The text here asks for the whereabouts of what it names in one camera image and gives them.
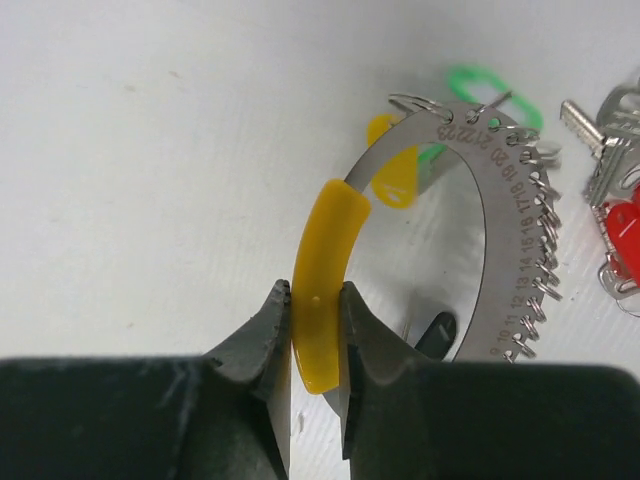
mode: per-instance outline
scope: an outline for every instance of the keychain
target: keychain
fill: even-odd
[[[640,293],[640,111],[623,104],[628,95],[640,95],[638,85],[620,85],[603,102],[596,121],[566,100],[560,118],[590,148],[596,168],[585,189],[606,247],[598,279],[605,291],[620,301]]]
[[[391,126],[344,180],[329,180],[307,220],[291,288],[292,343],[307,390],[339,384],[340,290],[358,233],[371,204],[362,194],[390,159],[415,145],[438,143],[455,151],[476,181],[485,217],[485,259],[478,300],[454,361],[535,357],[531,341],[547,320],[545,295],[561,299],[557,228],[559,194],[549,184],[536,148],[539,132],[517,125],[491,105],[440,104],[391,95],[406,117]]]
[[[509,100],[516,112],[523,118],[523,125],[538,130],[542,129],[543,120],[540,111],[528,100],[514,94],[498,75],[486,68],[458,65],[447,72],[447,82],[451,91],[459,100],[469,103],[487,103],[479,100],[473,93],[472,87],[485,87],[498,92],[495,106]],[[370,123],[367,130],[367,143],[371,146],[394,121],[391,115],[379,115]],[[538,145],[547,166],[557,160],[559,147],[555,145]],[[385,165],[371,181],[371,188],[378,199],[385,205],[405,209],[409,208],[418,192],[418,171],[430,170],[435,160],[446,150],[442,144],[429,145],[418,155],[418,148],[411,152],[402,152]]]

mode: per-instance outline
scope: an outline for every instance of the red object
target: red object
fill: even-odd
[[[605,224],[620,259],[636,284],[640,285],[640,195],[636,193],[634,203],[613,205]]]

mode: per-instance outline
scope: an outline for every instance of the yellow handle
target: yellow handle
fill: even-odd
[[[291,285],[291,340],[309,393],[338,386],[340,290],[370,211],[360,192],[342,180],[329,180],[304,228]]]
[[[367,129],[369,146],[399,120],[393,115],[378,115]],[[409,208],[418,195],[418,147],[409,147],[393,157],[373,177],[371,188],[376,197],[392,208]]]

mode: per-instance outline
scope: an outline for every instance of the bunch of keys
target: bunch of keys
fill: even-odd
[[[570,100],[560,110],[597,161],[585,198],[607,249],[598,278],[627,313],[620,301],[640,293],[640,109],[623,103],[630,96],[640,97],[640,85],[613,89],[595,122]]]

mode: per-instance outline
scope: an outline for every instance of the silver key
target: silver key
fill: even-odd
[[[598,118],[603,125],[591,120],[571,100],[564,101],[560,108],[560,118],[589,146],[593,157],[598,161],[585,191],[591,207],[600,207],[608,194],[630,197],[635,187],[634,184],[625,185],[624,179],[638,164],[635,155],[629,153],[640,140],[640,136],[635,133],[640,132],[640,116],[620,108],[620,100],[628,91],[621,96],[620,92],[613,95],[614,92],[609,94],[600,108]]]

